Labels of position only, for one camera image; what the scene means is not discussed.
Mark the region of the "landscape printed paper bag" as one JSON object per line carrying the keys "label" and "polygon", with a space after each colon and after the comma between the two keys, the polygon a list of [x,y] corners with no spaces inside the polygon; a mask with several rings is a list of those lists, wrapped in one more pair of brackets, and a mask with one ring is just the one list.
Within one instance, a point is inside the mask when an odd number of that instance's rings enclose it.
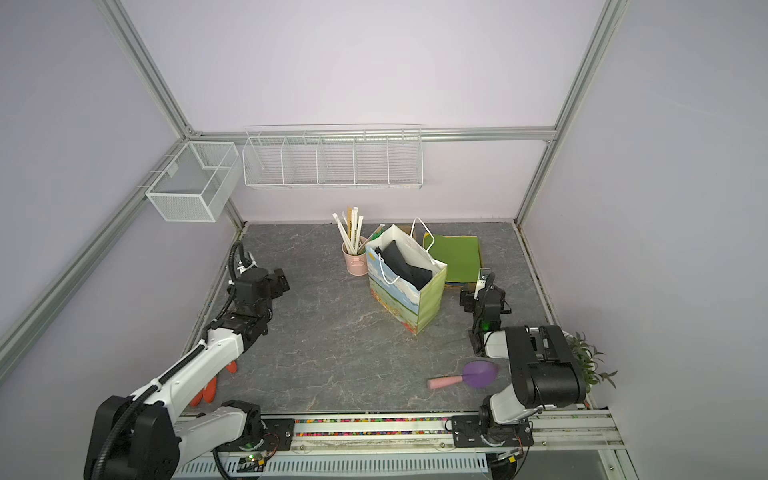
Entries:
{"label": "landscape printed paper bag", "polygon": [[[421,290],[396,276],[375,252],[395,241],[406,261],[433,272]],[[437,316],[447,279],[448,265],[432,257],[430,246],[422,246],[411,233],[392,224],[365,247],[371,293],[411,333],[418,335]]]}

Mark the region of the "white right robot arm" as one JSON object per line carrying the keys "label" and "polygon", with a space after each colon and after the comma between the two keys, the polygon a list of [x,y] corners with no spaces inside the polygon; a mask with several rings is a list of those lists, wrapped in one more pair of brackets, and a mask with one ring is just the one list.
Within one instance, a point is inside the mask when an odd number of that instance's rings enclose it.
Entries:
{"label": "white right robot arm", "polygon": [[458,448],[519,448],[533,444],[534,416],[585,400],[586,381],[561,328],[501,325],[511,312],[495,274],[482,268],[460,305],[472,315],[469,339],[476,356],[505,360],[510,383],[485,398],[479,412],[451,420]]}

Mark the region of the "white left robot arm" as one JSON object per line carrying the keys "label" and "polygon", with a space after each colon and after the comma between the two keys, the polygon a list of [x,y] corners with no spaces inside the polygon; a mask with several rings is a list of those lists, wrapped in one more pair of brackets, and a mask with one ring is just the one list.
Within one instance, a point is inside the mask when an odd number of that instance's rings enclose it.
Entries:
{"label": "white left robot arm", "polygon": [[266,335],[273,302],[289,291],[280,269],[251,267],[235,277],[221,314],[203,339],[162,375],[97,409],[86,479],[170,479],[204,453],[224,445],[258,447],[265,427],[258,405],[227,401],[183,425],[183,411],[217,375]]}

